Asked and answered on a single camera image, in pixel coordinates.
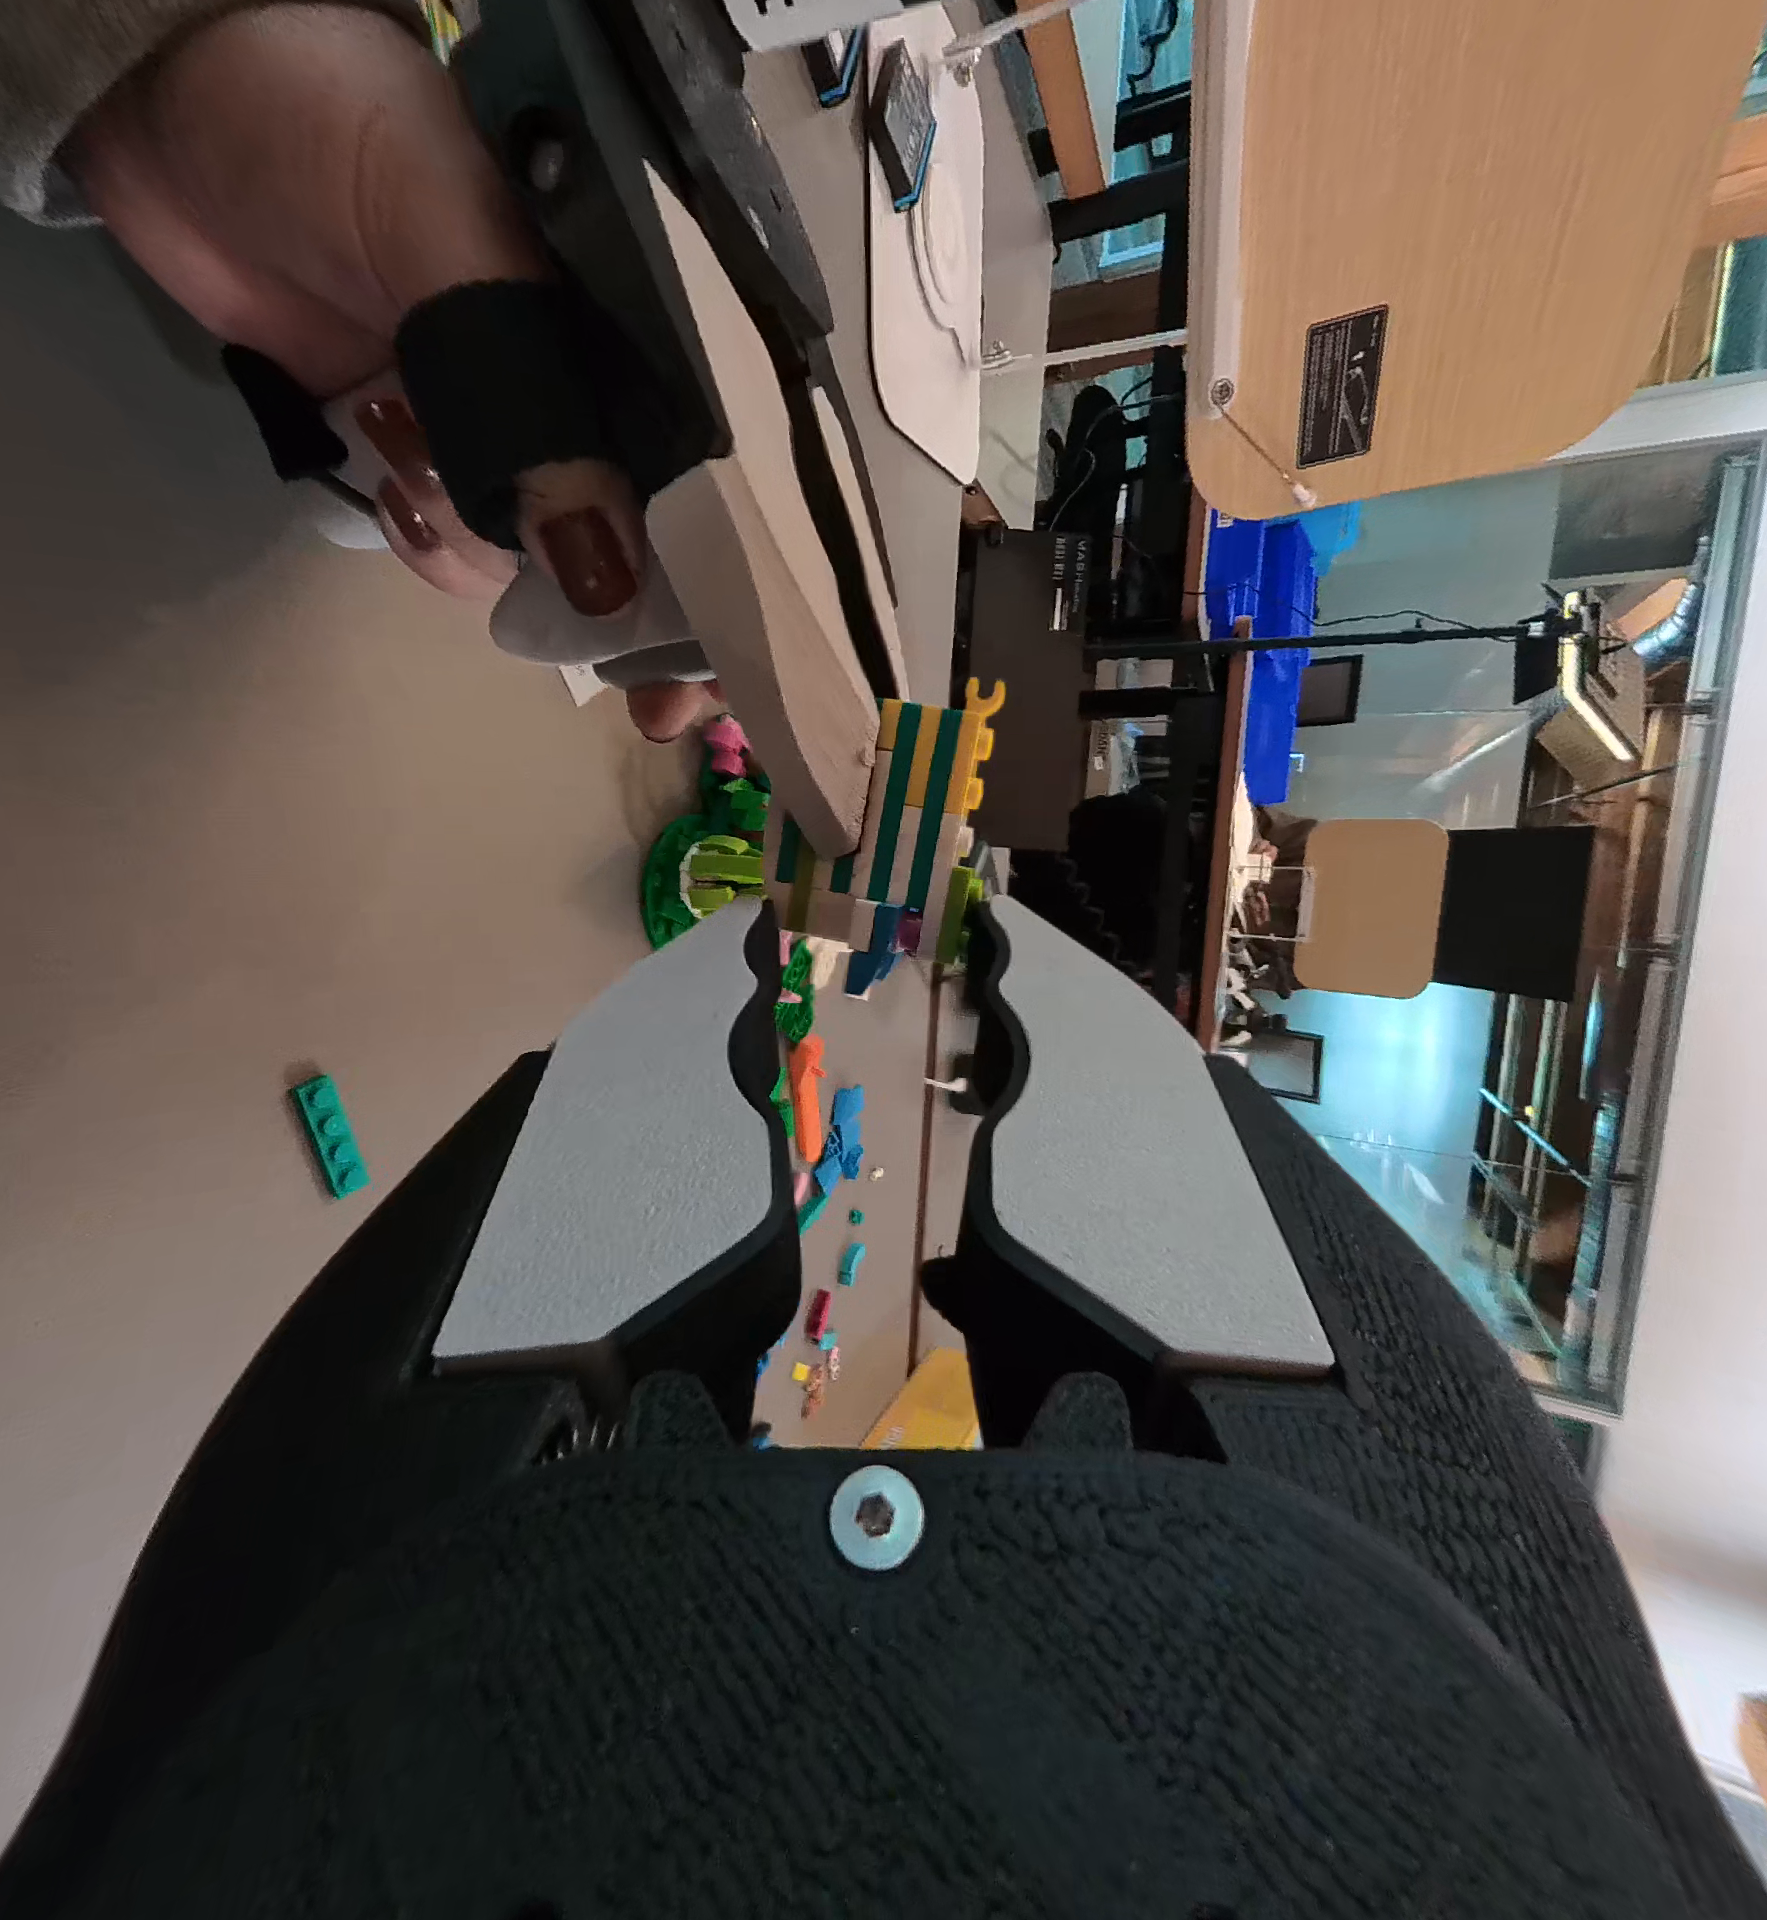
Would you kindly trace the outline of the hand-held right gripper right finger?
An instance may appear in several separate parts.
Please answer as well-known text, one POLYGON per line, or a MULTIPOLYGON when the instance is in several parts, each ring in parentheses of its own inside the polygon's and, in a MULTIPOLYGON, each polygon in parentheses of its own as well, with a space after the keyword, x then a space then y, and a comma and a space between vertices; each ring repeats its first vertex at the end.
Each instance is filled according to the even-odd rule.
POLYGON ((1181 1444, 1201 1382, 1326 1387, 1337 1351, 1202 1048, 1010 897, 968 914, 978 1014, 954 1249, 921 1293, 964 1339, 980 1439, 1098 1374, 1181 1444))

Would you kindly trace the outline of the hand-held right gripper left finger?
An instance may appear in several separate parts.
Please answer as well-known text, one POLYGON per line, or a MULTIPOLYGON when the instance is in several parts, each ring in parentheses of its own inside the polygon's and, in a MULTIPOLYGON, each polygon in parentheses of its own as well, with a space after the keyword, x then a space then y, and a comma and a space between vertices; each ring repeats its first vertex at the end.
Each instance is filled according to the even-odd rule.
POLYGON ((567 1380, 617 1420, 681 1372, 752 1430, 800 1304, 780 975, 773 907, 739 901, 559 1034, 433 1338, 438 1378, 567 1380))

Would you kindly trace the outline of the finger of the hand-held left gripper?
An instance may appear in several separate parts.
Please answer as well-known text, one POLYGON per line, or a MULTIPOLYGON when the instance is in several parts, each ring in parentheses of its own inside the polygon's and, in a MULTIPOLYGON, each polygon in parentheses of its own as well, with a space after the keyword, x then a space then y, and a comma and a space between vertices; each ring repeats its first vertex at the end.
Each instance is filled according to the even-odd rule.
POLYGON ((909 698, 892 561, 863 452, 827 337, 797 372, 797 482, 827 552, 848 641, 878 701, 909 698))
POLYGON ((813 852, 861 842, 880 713, 797 482, 789 407, 760 332, 694 218, 645 170, 720 400, 728 449, 645 507, 656 561, 813 852))

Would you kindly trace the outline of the striped brick assembly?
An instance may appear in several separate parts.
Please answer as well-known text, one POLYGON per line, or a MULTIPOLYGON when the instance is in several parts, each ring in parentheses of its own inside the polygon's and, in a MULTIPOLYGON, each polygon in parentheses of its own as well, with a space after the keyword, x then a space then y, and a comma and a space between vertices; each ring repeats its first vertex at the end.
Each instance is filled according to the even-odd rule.
POLYGON ((839 857, 814 852, 795 819, 769 805, 762 876, 775 926, 851 953, 899 941, 934 960, 948 873, 972 865, 972 818, 983 803, 983 768, 994 748, 1002 685, 967 685, 962 708, 903 701, 880 706, 880 746, 858 846, 839 857))

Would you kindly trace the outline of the person's left forearm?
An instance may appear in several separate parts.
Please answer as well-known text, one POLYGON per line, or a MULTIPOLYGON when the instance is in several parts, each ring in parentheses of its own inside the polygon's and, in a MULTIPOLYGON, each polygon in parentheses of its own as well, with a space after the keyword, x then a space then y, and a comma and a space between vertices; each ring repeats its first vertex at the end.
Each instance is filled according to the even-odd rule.
POLYGON ((422 6, 0 3, 0 202, 29 221, 203 239, 319 181, 470 207, 487 177, 422 6))

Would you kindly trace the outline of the grey desk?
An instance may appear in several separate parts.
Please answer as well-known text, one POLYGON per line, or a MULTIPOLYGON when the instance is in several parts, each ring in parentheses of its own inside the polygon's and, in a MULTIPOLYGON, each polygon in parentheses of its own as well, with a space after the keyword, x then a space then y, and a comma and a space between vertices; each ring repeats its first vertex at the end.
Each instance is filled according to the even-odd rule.
POLYGON ((108 239, 0 204, 0 1852, 216 1411, 642 955, 694 771, 326 541, 108 239))

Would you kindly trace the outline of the person's left hand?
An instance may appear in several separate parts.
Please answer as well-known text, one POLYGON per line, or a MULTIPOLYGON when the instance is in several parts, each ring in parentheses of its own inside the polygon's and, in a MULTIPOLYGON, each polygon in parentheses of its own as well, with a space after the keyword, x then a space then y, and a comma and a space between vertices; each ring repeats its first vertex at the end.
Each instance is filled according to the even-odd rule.
POLYGON ((222 344, 333 536, 464 599, 542 579, 547 646, 670 640, 582 305, 394 8, 199 8, 48 159, 222 344))

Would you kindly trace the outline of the scattered small coloured bricks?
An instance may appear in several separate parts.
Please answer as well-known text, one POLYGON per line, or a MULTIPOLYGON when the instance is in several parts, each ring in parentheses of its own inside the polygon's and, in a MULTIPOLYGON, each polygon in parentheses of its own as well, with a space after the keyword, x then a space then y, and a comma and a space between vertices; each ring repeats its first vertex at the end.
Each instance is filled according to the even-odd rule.
POLYGON ((855 1370, 863 1324, 858 1285, 871 1258, 876 1194, 866 1160, 866 1091, 839 1087, 827 1099, 814 1146, 793 1186, 803 1279, 781 1334, 755 1368, 752 1450, 775 1453, 814 1433, 839 1382, 855 1370))

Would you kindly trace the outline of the black computer case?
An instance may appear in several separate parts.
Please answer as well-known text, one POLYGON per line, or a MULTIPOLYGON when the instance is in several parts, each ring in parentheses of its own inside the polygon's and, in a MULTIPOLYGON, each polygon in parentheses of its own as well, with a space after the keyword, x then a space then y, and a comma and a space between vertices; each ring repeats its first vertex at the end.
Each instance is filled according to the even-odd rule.
POLYGON ((1065 852, 1086 794, 1090 549, 1086 534, 1009 527, 962 541, 959 676, 1007 692, 975 828, 1007 850, 1065 852))

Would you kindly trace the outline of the green plant brick model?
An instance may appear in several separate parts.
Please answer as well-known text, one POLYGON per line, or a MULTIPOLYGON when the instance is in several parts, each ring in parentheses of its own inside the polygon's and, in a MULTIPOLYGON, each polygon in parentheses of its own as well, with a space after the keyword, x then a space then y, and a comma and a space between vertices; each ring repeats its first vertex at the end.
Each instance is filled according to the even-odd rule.
POLYGON ((762 900, 769 783, 739 721, 722 713, 703 726, 697 802, 645 852, 639 914, 658 952, 738 900, 762 900))

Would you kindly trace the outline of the long green brick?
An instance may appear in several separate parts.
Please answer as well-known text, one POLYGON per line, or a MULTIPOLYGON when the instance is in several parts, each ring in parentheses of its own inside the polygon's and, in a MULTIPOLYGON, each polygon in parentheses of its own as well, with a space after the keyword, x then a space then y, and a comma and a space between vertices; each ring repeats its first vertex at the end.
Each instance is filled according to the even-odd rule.
POLYGON ((344 1113, 337 1083, 327 1073, 314 1073, 289 1090, 289 1105, 326 1194, 347 1200, 368 1188, 368 1162, 344 1113))

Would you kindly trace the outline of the yellow toy box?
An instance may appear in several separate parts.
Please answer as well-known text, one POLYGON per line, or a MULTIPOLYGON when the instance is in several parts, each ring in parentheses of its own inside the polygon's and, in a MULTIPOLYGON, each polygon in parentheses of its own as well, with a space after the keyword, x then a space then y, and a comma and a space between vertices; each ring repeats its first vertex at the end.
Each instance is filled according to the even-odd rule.
POLYGON ((975 1453, 983 1430, 964 1351, 926 1354, 861 1440, 863 1453, 975 1453))

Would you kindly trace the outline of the blue plastic crates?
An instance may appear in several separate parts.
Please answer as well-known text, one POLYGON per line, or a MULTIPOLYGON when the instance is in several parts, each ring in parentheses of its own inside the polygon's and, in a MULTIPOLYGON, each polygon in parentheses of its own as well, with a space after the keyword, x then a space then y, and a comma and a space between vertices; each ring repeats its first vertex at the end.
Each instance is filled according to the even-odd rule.
POLYGON ((1317 623, 1319 579, 1359 536, 1358 503, 1272 521, 1207 516, 1202 607, 1213 640, 1249 621, 1255 651, 1246 714, 1243 785, 1251 803, 1284 802, 1301 681, 1317 623))

